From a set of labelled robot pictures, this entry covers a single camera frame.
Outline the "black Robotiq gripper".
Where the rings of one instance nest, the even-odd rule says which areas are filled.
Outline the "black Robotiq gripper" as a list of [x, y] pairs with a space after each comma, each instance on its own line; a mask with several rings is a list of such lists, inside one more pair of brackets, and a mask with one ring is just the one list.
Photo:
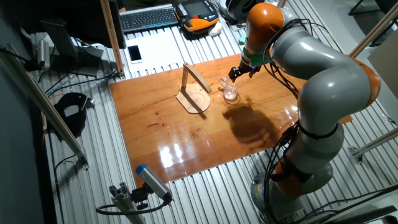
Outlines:
[[234, 83], [238, 77], [241, 76], [242, 73], [249, 73], [249, 77], [252, 78], [253, 75], [259, 72], [261, 66], [251, 67], [246, 65], [245, 63], [241, 63], [239, 67], [232, 67], [228, 73], [229, 79]]

